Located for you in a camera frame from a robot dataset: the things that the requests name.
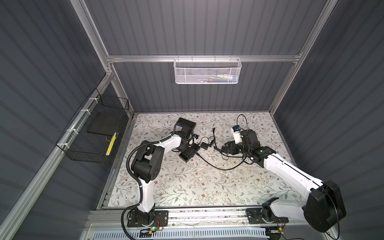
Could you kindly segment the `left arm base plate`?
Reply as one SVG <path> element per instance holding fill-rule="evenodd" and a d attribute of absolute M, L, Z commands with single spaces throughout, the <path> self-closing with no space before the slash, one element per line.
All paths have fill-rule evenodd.
<path fill-rule="evenodd" d="M 128 228 L 138 227 L 166 227 L 168 225 L 169 211 L 153 210 L 144 213 L 139 210 L 130 211 L 128 214 Z"/>

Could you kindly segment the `floral patterned table mat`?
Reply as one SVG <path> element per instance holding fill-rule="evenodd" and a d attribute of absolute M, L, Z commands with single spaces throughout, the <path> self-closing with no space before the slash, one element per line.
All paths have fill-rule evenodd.
<path fill-rule="evenodd" d="M 272 197 L 301 201 L 303 197 L 277 175 L 250 161 L 221 155 L 218 149 L 233 139 L 231 128 L 240 125 L 256 132 L 262 146 L 291 160 L 272 116 L 256 113 L 165 113 L 139 114 L 126 152 L 144 140 L 167 136 L 179 118 L 195 122 L 195 134 L 213 136 L 216 143 L 185 163 L 176 152 L 168 152 L 155 179 L 154 201 L 158 207 L 250 206 Z"/>

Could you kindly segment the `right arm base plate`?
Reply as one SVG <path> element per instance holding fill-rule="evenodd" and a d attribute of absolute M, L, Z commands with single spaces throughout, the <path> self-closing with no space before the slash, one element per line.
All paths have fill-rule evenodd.
<path fill-rule="evenodd" d="M 249 224 L 287 224 L 289 222 L 288 218 L 276 217 L 271 210 L 264 208 L 248 208 L 246 215 Z"/>

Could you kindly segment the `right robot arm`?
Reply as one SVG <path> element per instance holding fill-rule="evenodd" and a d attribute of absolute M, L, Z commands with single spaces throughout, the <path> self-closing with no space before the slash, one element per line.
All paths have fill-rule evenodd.
<path fill-rule="evenodd" d="M 339 186 L 315 178 L 288 161 L 275 150 L 261 146 L 253 130 L 243 130 L 239 126 L 231 129 L 234 140 L 225 143 L 223 151 L 229 155 L 241 154 L 274 173 L 291 185 L 302 197 L 301 201 L 282 200 L 272 197 L 262 204 L 260 216 L 266 223 L 275 223 L 281 218 L 307 222 L 321 233 L 327 232 L 347 215 Z"/>

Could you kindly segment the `yellow marker in basket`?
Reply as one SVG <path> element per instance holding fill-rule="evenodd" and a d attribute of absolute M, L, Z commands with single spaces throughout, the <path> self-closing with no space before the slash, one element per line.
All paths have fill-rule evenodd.
<path fill-rule="evenodd" d="M 114 143 L 117 139 L 117 136 L 118 136 L 118 133 L 115 132 L 113 134 L 113 136 L 111 137 L 111 140 L 109 141 L 109 146 L 108 146 L 107 151 L 106 151 L 106 156 L 109 156 L 111 154 L 113 147 L 114 147 Z"/>

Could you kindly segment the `items in white basket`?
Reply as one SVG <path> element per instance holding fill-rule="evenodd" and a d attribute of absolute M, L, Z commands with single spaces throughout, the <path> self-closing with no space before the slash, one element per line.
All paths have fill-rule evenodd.
<path fill-rule="evenodd" d="M 238 76 L 236 75 L 215 75 L 215 76 L 205 76 L 199 80 L 201 83 L 210 83 L 210 84 L 237 84 Z"/>

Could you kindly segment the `black power adapter with cord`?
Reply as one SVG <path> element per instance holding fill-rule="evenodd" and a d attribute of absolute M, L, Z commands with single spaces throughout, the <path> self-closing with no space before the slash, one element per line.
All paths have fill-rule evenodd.
<path fill-rule="evenodd" d="M 204 149 L 204 150 L 207 150 L 207 149 L 210 148 L 213 144 L 214 144 L 214 137 L 213 137 L 213 136 L 210 136 L 210 137 L 202 137 L 202 139 L 201 139 L 200 142 L 198 143 L 198 145 L 200 146 L 200 148 L 202 148 L 202 149 Z"/>

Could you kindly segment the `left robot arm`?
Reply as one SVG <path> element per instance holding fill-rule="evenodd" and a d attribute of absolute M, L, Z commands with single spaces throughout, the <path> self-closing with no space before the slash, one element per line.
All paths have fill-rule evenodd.
<path fill-rule="evenodd" d="M 165 138 L 142 143 L 128 155 L 126 168 L 129 175 L 138 183 L 140 199 L 133 206 L 135 214 L 143 220 L 151 221 L 154 217 L 154 185 L 160 173 L 164 154 L 171 150 L 185 153 L 195 143 L 196 123 L 179 118 L 173 131 Z"/>

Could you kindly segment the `black foam pad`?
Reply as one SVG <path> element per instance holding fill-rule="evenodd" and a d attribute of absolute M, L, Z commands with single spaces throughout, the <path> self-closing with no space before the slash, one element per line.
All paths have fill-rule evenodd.
<path fill-rule="evenodd" d="M 87 133 L 112 137 L 116 132 L 120 117 L 110 113 L 97 113 L 87 128 Z"/>

